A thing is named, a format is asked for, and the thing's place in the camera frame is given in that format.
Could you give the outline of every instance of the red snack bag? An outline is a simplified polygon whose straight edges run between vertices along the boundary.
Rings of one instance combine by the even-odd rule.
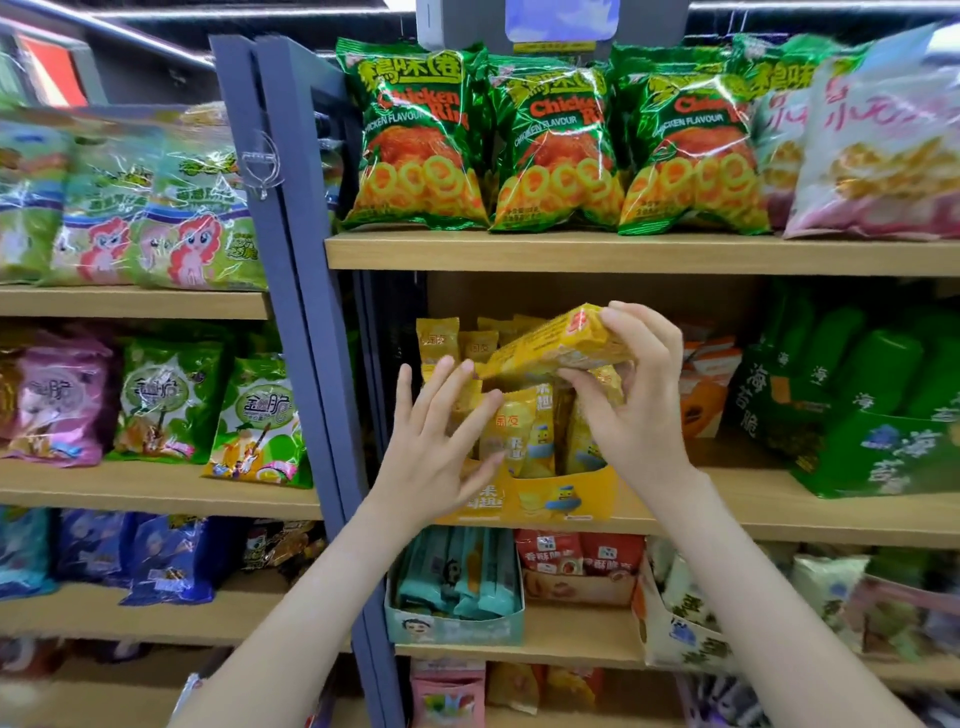
[[[622,533],[582,533],[587,576],[634,575],[643,559],[642,536]]]
[[[520,562],[530,571],[584,575],[584,548],[579,533],[551,533],[520,528],[515,531]]]

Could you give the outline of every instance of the cartoon pony illustration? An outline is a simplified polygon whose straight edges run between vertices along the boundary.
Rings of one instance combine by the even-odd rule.
[[[204,267],[220,249],[220,221],[206,213],[180,225],[167,275],[178,288],[206,288]]]
[[[78,270],[89,283],[112,285],[120,282],[117,262],[130,245],[130,226],[112,217],[90,228],[90,249],[80,256]]]

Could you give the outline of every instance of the pink snack bag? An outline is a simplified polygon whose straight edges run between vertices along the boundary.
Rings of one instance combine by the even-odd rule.
[[[104,406],[110,350],[89,340],[27,349],[17,362],[16,422],[5,457],[61,468],[100,462],[97,421]]]

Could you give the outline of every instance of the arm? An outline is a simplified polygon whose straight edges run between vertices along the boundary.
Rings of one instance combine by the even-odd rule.
[[[503,459],[489,458],[461,482],[464,460],[503,399],[489,392],[446,437],[472,366],[467,361],[454,369],[445,357],[416,403],[410,367],[401,367],[394,434],[370,494],[317,563],[190,698],[172,728],[301,728],[350,627],[396,556],[421,528],[489,484]]]
[[[817,617],[686,457],[678,374],[683,336],[646,306],[611,302],[604,323],[630,346],[626,404],[593,376],[563,370],[600,446],[677,544],[737,661],[778,728],[904,728],[921,723]]]

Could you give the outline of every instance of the yellow snack bag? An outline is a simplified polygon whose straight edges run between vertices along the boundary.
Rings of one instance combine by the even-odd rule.
[[[614,407],[623,404],[623,385],[616,369],[612,366],[599,367],[591,370],[590,373],[600,382],[610,404]],[[570,415],[566,434],[568,439],[564,460],[565,474],[590,473],[607,465],[590,432],[590,426],[587,424],[587,418],[584,417],[579,399],[574,402],[573,414]]]
[[[417,319],[417,339],[420,342],[420,364],[436,364],[447,354],[460,361],[457,334],[460,319]]]
[[[495,330],[461,331],[460,356],[480,363],[486,362],[496,351],[496,342],[499,337],[499,332]]]
[[[508,392],[480,436],[480,459],[506,450],[507,470],[518,477],[527,455],[530,431],[537,418],[537,387]]]
[[[553,385],[538,384],[536,389],[537,414],[530,429],[527,456],[517,477],[553,477],[557,474],[553,452]]]
[[[477,367],[481,379],[516,385],[543,382],[560,367],[596,369],[631,358],[620,337],[600,321],[600,306],[584,303],[523,334]]]

